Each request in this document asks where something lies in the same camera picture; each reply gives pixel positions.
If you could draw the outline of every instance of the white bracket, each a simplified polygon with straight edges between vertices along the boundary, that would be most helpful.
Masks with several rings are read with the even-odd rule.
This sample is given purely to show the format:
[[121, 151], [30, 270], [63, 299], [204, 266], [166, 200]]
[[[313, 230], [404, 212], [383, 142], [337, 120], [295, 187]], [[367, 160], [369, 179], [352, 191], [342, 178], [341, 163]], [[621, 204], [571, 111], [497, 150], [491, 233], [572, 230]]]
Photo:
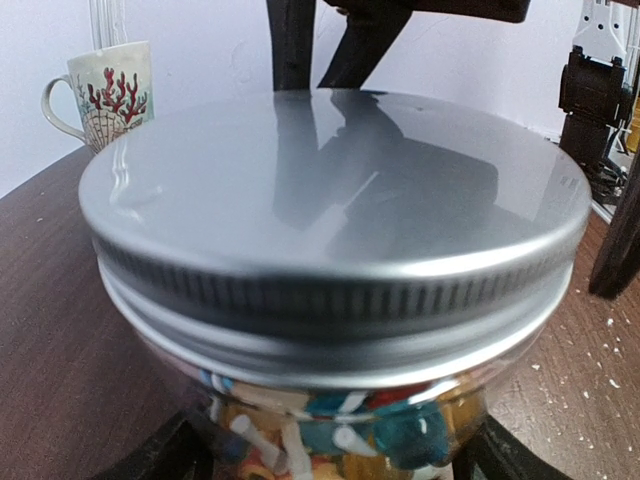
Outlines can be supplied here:
[[588, 57], [602, 62], [619, 57], [626, 66], [630, 14], [631, 7], [610, 0], [584, 0], [573, 44]]

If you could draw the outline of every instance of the white mug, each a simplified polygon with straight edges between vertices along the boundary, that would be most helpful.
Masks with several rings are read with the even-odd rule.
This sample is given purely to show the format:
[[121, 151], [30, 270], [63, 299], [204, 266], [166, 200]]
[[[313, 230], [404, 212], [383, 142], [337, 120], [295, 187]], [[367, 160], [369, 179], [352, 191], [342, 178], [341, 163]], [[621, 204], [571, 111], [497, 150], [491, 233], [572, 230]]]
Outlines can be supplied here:
[[[42, 112], [49, 122], [94, 152], [153, 118], [149, 42], [126, 43], [96, 50], [67, 62], [68, 75], [51, 80], [42, 93]], [[51, 109], [58, 82], [73, 90], [82, 130], [66, 124]]]

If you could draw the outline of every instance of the seashell design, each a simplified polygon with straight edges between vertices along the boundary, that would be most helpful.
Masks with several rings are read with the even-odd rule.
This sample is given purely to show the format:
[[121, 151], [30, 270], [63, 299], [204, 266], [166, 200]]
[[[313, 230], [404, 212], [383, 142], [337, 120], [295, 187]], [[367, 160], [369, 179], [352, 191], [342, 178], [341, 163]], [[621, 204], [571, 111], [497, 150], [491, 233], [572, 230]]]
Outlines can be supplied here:
[[98, 153], [126, 132], [124, 120], [106, 110], [92, 110], [82, 117], [82, 124], [91, 149]]

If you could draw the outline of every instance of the table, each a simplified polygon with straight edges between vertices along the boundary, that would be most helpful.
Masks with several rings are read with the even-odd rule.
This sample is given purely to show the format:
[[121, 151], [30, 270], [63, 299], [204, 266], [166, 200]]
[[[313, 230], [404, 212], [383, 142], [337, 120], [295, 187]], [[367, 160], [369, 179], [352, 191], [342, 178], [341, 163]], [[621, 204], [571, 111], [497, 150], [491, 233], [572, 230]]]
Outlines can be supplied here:
[[[76, 189], [80, 149], [0, 200], [0, 478], [82, 479], [177, 409], [106, 296]], [[587, 295], [606, 225], [592, 216], [569, 294], [492, 413], [576, 480], [640, 467], [640, 283]]]

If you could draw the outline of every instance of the mug handle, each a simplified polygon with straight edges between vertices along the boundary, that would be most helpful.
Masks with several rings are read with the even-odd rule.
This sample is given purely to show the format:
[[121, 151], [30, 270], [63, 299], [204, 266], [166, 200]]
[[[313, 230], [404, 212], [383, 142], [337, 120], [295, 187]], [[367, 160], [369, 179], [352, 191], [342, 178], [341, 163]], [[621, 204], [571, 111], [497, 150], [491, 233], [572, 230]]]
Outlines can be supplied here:
[[62, 120], [60, 120], [60, 118], [55, 113], [53, 113], [53, 110], [51, 109], [51, 91], [53, 90], [53, 87], [58, 82], [65, 82], [67, 85], [69, 85], [69, 88], [73, 90], [69, 75], [62, 75], [58, 78], [54, 78], [53, 80], [51, 80], [49, 83], [47, 83], [47, 86], [44, 88], [44, 91], [42, 92], [42, 99], [40, 100], [40, 107], [42, 108], [42, 113], [44, 114], [45, 118], [49, 120], [49, 123], [51, 123], [51, 125], [56, 127], [58, 130], [68, 135], [71, 135], [73, 137], [76, 137], [86, 143], [85, 135], [82, 130], [73, 128], [71, 125], [68, 125]]

